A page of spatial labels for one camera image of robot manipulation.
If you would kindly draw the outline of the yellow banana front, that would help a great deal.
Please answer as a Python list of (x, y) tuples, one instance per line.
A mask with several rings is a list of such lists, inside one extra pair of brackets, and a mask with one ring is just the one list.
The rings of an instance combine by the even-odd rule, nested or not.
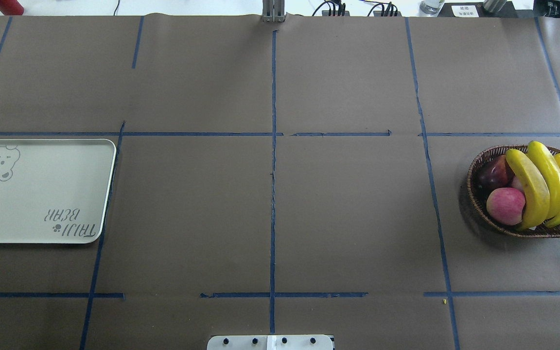
[(529, 157), (519, 149), (507, 149), (507, 164), (520, 180), (526, 198), (522, 221), (516, 230), (535, 228), (547, 219), (550, 209), (550, 192), (543, 175)]

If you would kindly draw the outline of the yellow banana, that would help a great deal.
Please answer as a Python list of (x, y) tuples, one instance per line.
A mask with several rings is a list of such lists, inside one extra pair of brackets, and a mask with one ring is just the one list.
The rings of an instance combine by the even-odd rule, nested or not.
[(519, 149), (507, 149), (507, 164), (520, 180), (526, 198), (522, 221), (516, 230), (535, 228), (547, 219), (550, 209), (550, 192), (543, 175), (529, 157)]
[(549, 191), (549, 204), (544, 225), (547, 228), (555, 228), (560, 225), (560, 167), (553, 154), (541, 142), (529, 142), (527, 156), (540, 171)]

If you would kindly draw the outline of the brown wicker basket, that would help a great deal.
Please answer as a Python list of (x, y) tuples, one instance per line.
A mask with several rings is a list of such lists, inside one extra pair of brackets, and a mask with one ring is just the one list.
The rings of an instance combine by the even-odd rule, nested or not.
[(547, 228), (545, 225), (537, 226), (535, 229), (517, 231), (513, 226), (503, 226), (493, 221), (487, 212), (488, 191), (481, 189), (478, 184), (478, 173), (485, 164), (491, 162), (501, 155), (505, 155), (508, 149), (518, 149), (527, 152), (526, 144), (505, 144), (492, 146), (478, 153), (472, 160), (465, 179), (462, 181), (459, 193), (460, 212), (467, 221), (467, 225), (475, 233), (501, 234), (517, 238), (560, 238), (560, 225)]

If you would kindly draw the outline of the black power strip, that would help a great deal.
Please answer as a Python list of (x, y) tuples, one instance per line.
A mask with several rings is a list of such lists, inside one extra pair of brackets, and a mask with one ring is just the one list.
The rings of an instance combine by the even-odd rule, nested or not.
[(313, 11), (312, 16), (321, 17), (402, 17), (402, 12), (390, 0), (358, 0), (359, 4), (341, 0), (325, 0)]

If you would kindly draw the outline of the dark red mango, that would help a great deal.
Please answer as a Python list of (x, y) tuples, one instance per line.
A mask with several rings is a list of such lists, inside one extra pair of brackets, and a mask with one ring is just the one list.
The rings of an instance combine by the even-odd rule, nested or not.
[(509, 185), (515, 176), (505, 155), (487, 162), (476, 174), (476, 186), (484, 192), (491, 192)]

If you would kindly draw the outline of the clear water bottle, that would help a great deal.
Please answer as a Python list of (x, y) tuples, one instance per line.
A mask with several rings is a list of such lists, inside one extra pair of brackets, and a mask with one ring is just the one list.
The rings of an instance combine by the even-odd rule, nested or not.
[(445, 0), (421, 0), (419, 4), (419, 11), (421, 16), (434, 17), (440, 13), (443, 8)]

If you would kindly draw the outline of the pale pink apple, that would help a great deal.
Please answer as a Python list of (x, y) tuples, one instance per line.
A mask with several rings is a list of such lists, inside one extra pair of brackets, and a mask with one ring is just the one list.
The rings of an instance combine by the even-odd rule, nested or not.
[(520, 181), (520, 179), (517, 176), (514, 176), (511, 180), (511, 182), (509, 183), (509, 186), (511, 188), (517, 189), (520, 192), (524, 193), (525, 190), (523, 189), (523, 185), (522, 182)]

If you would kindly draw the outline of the white bear print tray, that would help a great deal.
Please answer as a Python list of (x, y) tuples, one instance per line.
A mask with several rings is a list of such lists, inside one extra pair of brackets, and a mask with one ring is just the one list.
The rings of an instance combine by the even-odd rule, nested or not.
[(0, 244), (96, 241), (116, 150), (107, 139), (0, 139)]

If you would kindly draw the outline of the yellow banana middle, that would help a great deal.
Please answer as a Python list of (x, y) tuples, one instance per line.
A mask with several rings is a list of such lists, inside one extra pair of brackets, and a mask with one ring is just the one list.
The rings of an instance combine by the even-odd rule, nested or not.
[(540, 171), (549, 191), (549, 204), (544, 225), (547, 228), (555, 228), (560, 225), (560, 167), (553, 154), (541, 142), (529, 142), (527, 156)]

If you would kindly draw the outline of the red cylinder bottle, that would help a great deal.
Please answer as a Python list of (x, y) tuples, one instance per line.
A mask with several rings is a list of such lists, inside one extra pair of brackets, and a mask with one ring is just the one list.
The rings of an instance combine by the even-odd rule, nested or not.
[(18, 0), (0, 0), (0, 12), (5, 16), (21, 16), (25, 9)]

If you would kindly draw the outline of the aluminium frame post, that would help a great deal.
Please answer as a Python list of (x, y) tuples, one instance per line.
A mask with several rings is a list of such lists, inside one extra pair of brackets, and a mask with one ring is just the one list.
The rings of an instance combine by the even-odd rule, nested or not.
[(262, 21), (283, 23), (286, 20), (285, 0), (262, 0)]

